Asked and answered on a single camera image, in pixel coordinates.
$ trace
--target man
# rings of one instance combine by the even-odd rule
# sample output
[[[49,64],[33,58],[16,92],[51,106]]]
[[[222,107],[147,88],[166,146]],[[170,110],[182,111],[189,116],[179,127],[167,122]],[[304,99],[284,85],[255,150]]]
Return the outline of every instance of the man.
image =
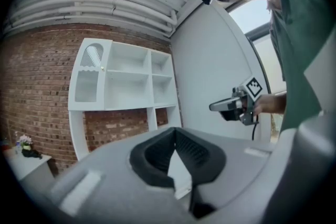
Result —
[[[262,95],[255,115],[285,114],[281,131],[297,128],[317,115],[320,102],[305,76],[335,23],[327,0],[268,0],[272,11],[270,34],[287,84],[287,94]]]

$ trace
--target black cable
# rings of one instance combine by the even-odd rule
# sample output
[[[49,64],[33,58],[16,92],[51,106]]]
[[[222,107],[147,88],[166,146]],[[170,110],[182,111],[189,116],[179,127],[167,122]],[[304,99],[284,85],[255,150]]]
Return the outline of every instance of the black cable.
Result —
[[[254,125],[254,127],[253,127],[253,131],[252,131],[252,141],[254,140],[254,131],[256,130],[257,124],[258,124],[258,123],[256,123],[256,124]]]

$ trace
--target brick wall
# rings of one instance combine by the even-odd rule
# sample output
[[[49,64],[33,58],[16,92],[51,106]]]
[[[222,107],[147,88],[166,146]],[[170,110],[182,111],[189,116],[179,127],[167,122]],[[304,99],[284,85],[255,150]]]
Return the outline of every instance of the brick wall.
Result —
[[[27,134],[34,148],[52,156],[54,174],[76,162],[68,120],[68,90],[72,67],[84,38],[112,39],[171,53],[169,42],[117,27],[68,24],[28,30],[3,40],[0,47],[0,128],[14,141]],[[165,109],[158,124],[166,124]],[[146,109],[86,112],[90,150],[107,142],[148,130]]]

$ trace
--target hand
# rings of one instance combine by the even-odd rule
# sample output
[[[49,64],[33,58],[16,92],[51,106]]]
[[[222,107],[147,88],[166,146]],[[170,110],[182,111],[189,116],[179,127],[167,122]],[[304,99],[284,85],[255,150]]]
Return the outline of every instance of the hand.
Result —
[[[286,94],[264,94],[255,103],[254,115],[260,113],[283,114],[286,108]]]

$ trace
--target sky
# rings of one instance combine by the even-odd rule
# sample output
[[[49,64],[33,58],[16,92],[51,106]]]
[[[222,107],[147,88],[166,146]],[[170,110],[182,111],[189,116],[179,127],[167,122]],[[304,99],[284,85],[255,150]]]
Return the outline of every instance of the sky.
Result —
[[[243,33],[246,34],[258,26],[269,22],[271,14],[266,8],[266,0],[252,0],[230,12],[230,15]]]

